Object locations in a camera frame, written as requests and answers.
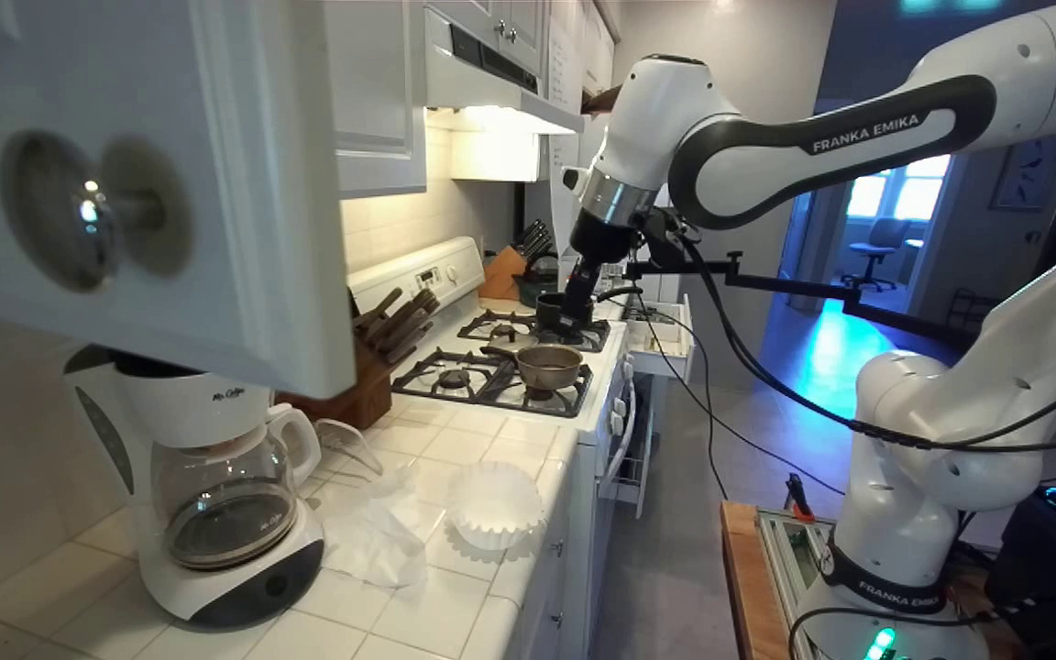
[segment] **gas stove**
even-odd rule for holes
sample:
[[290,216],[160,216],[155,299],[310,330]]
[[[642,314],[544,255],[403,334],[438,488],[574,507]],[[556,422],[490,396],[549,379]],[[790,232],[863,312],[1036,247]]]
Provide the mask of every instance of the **gas stove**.
[[[392,396],[568,417],[571,430],[596,433],[612,386],[620,380],[625,324],[612,324],[616,314],[606,309],[574,341],[548,336],[534,330],[532,309],[478,298],[482,281],[485,260],[468,238],[451,238],[348,279],[354,309],[362,312],[392,298],[392,291],[401,291],[392,309],[423,291],[441,299],[418,347],[392,368]],[[566,346],[584,356],[584,371],[549,396],[527,391],[518,362],[485,352],[488,346],[501,352]]]

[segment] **plastic bag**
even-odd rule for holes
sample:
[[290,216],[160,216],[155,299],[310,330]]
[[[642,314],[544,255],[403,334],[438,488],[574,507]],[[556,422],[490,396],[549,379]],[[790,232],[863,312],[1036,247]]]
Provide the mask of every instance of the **plastic bag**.
[[403,585],[423,573],[429,536],[442,510],[407,488],[407,473],[385,479],[334,479],[339,507],[321,507],[328,568],[376,584]]

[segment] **coffee pot handle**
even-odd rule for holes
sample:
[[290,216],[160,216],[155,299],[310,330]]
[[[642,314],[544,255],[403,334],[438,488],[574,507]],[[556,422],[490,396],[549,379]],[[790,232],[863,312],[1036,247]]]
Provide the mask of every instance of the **coffee pot handle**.
[[301,488],[321,457],[321,446],[319,446],[319,436],[315,436],[307,415],[301,415],[290,404],[274,404],[268,412],[268,433],[284,445],[285,488]]

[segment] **range hood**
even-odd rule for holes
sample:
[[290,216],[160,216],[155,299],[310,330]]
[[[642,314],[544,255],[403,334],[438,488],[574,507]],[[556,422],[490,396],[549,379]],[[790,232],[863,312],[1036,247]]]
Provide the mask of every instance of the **range hood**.
[[458,129],[579,132],[579,115],[555,107],[534,88],[527,71],[425,6],[425,107],[458,110]]

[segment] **coffee maker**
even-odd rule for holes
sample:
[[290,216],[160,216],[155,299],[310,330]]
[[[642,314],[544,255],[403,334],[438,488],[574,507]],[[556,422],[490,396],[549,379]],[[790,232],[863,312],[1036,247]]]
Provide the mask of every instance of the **coffee maker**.
[[167,617],[249,627],[310,585],[321,525],[292,491],[319,441],[301,412],[106,347],[82,347],[65,386],[122,475],[143,585]]

